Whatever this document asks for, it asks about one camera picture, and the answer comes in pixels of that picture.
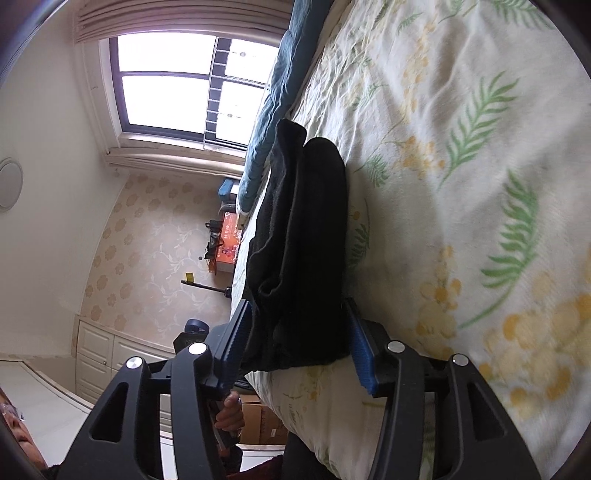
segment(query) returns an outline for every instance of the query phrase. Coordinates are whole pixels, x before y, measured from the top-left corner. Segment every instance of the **white cabinet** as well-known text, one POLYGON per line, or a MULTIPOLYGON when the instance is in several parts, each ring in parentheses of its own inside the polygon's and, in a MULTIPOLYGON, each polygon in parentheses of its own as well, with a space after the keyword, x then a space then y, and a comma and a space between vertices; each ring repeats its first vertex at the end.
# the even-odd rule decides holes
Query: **white cabinet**
POLYGON ((115 344, 113 346, 113 368, 119 371, 127 359, 132 356, 140 356, 146 360, 146 362, 151 364, 154 362, 160 362, 161 360, 167 360, 174 355, 135 342, 130 342, 129 340, 116 336, 115 344))
POLYGON ((85 355, 76 355, 76 386, 101 393, 111 381, 111 368, 85 355))
POLYGON ((110 367, 114 339, 115 335, 112 333, 100 330, 88 323, 80 322, 77 353, 110 367))
MULTIPOLYGON (((80 322, 76 352, 76 394, 95 404, 119 369, 132 356, 140 356, 150 364, 174 355, 80 322)), ((170 395, 160 396, 160 428, 165 432, 171 431, 170 395)))

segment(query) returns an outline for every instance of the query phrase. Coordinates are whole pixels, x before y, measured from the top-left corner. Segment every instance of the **window frame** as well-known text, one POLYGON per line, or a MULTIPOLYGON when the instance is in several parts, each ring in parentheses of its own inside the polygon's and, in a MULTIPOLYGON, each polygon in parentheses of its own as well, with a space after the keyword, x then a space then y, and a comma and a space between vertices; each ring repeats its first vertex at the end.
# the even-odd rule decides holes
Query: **window frame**
POLYGON ((230 54, 231 45, 231 38, 216 37, 209 74, 160 71, 122 72, 119 69, 119 37, 110 38, 109 56, 111 58, 111 75, 113 78, 115 103, 117 107, 117 113, 119 115, 119 121, 121 123, 122 132, 141 135, 156 135, 159 137, 168 138, 178 138, 181 140, 199 142, 204 146, 214 145, 218 147, 230 148, 233 150, 246 151, 248 145, 229 140, 224 140, 218 138, 216 135, 222 86, 224 82, 232 82, 240 85, 257 87, 264 90, 267 85, 265 83, 254 82, 252 80, 246 80, 226 75, 226 67, 228 65, 228 56, 230 54), (147 125, 131 124, 129 122, 127 105, 125 102, 125 93, 123 89, 123 77, 125 76, 171 76, 208 80, 209 87, 205 133, 201 134, 197 132, 188 132, 185 130, 177 130, 172 128, 149 127, 147 125))

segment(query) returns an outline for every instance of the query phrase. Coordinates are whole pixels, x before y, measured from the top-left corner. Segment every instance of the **black metal bracket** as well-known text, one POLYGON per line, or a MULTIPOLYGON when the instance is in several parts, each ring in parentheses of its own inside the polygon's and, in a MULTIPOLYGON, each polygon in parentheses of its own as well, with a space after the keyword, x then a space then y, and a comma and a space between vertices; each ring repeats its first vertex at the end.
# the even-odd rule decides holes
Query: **black metal bracket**
POLYGON ((173 359, 127 360, 80 429, 57 480, 163 480, 160 394, 171 397, 178 478, 225 479, 210 403, 223 401, 236 381, 251 326, 250 305, 242 300, 228 324, 173 359))
POLYGON ((352 299, 345 304, 359 380, 388 399, 369 480, 419 477, 427 392, 435 393, 433 480, 540 480, 517 428, 466 355, 421 356, 363 320, 352 299))

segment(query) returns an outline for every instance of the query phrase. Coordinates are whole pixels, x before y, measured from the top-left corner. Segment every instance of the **floral wallpaper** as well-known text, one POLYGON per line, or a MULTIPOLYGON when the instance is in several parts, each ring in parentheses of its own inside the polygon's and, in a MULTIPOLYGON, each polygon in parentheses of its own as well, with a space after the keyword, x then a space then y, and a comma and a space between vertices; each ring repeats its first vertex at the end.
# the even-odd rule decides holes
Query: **floral wallpaper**
POLYGON ((205 223, 218 218, 219 177, 131 175, 103 231, 90 270, 82 316, 138 339, 171 346, 189 318, 228 321, 230 300, 181 285, 225 288, 229 274, 207 270, 205 223))

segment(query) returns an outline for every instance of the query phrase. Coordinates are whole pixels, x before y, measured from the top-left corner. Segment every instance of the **orange box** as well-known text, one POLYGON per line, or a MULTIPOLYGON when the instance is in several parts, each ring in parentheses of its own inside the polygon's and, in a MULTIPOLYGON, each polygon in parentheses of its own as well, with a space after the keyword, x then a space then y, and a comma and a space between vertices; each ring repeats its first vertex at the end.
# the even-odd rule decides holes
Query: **orange box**
POLYGON ((222 272, 234 272, 238 245, 240 245, 240 233, 236 224, 238 216, 235 213, 226 212, 223 217, 222 231, 220 233, 220 246, 217 248, 217 269, 222 272))

